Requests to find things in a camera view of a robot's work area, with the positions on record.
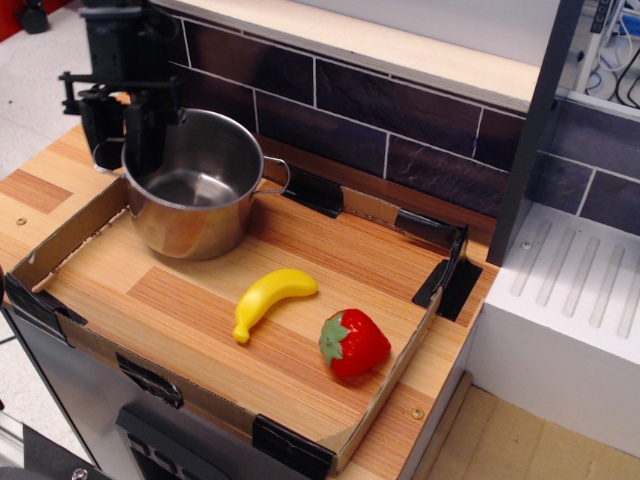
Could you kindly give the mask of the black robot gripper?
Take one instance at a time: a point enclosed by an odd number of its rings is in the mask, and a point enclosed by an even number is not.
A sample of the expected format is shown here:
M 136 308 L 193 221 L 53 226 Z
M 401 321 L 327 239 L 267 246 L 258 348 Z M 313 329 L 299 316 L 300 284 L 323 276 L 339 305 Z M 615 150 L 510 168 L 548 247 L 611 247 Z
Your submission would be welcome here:
M 92 72 L 60 75 L 68 115 L 81 114 L 94 164 L 113 171 L 125 164 L 132 175 L 158 170 L 164 159 L 166 123 L 183 121 L 180 81 L 170 73 L 168 50 L 182 35 L 180 23 L 155 4 L 85 4 Z M 80 101 L 73 84 L 89 84 Z M 112 92 L 134 101 L 125 110 Z

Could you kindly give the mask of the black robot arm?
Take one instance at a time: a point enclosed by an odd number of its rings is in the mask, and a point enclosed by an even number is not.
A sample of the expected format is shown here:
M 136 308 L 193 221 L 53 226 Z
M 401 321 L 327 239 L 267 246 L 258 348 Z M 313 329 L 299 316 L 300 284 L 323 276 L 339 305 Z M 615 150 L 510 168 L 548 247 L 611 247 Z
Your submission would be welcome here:
M 150 1 L 85 1 L 80 16 L 91 72 L 59 76 L 64 113 L 81 118 L 98 169 L 154 172 L 167 128 L 184 119 L 181 82 L 168 60 L 180 24 Z

